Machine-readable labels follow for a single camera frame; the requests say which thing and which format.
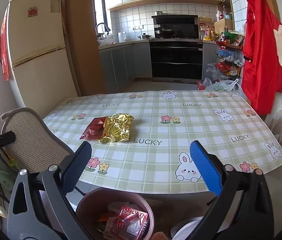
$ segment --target white kettle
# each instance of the white kettle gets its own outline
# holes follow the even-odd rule
[[[125,32],[118,33],[118,36],[119,36],[119,42],[125,42],[125,40],[127,39]]]

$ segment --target white tile wall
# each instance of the white tile wall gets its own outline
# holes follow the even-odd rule
[[[217,6],[188,3],[160,3],[139,6],[119,12],[111,12],[109,27],[113,30],[114,39],[117,40],[118,32],[125,32],[130,41],[138,40],[142,33],[154,37],[153,12],[163,11],[164,14],[189,14],[206,16],[216,21]],[[134,25],[143,25],[143,29],[133,30]]]
[[[243,25],[246,22],[247,0],[232,0],[232,3],[235,30],[243,31]]]

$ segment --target table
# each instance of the table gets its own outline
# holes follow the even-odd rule
[[[90,141],[92,158],[80,180],[138,193],[207,191],[189,145],[198,140],[208,153],[238,171],[267,173],[282,165],[282,148],[254,110],[229,92],[146,91],[67,98],[44,118],[72,150],[78,149],[95,117],[131,114],[130,140]]]

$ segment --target refrigerator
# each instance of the refrigerator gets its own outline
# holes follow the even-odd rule
[[[77,97],[65,50],[61,0],[11,0],[6,20],[9,82],[19,107],[44,118]]]

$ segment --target gold foil wrapper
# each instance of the gold foil wrapper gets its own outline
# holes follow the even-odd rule
[[[129,140],[131,122],[134,117],[129,114],[107,116],[102,137],[99,142],[124,142]]]

